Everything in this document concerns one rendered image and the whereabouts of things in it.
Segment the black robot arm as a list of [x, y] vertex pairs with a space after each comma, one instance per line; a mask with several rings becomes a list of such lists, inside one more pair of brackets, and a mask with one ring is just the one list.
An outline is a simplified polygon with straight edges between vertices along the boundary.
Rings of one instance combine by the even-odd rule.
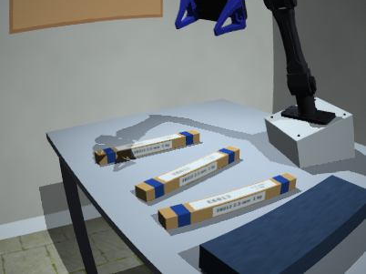
[[[291, 95], [296, 96], [297, 100], [297, 106], [286, 108], [281, 112], [281, 116], [328, 125], [336, 115], [328, 111], [317, 111], [315, 106], [313, 94], [317, 90], [316, 80], [311, 75], [302, 53], [295, 23], [293, 7], [297, 6], [297, 0], [263, 1], [265, 6], [272, 12], [279, 26], [287, 60], [287, 84]], [[280, 9], [282, 7], [286, 7], [286, 9]]]

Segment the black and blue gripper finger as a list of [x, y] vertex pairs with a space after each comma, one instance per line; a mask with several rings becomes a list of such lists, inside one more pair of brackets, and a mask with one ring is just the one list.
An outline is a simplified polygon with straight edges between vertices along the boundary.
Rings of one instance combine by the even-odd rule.
[[[231, 24], [222, 27], [229, 16], [231, 17]], [[245, 29], [245, 27], [246, 19], [242, 0], [228, 0], [214, 27], [215, 36]]]
[[[187, 9], [187, 16], [182, 20]], [[182, 21], [181, 21], [182, 20]], [[194, 0], [180, 0], [178, 16], [175, 22], [176, 29], [190, 25], [199, 20], [198, 11]]]

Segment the tan rectangular box with blue bands and white label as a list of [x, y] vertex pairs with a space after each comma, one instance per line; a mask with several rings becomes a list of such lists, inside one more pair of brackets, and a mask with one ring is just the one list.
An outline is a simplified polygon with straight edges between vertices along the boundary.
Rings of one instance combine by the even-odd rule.
[[297, 178], [285, 173], [216, 196], [158, 209], [158, 221], [165, 230], [215, 218], [293, 190]]

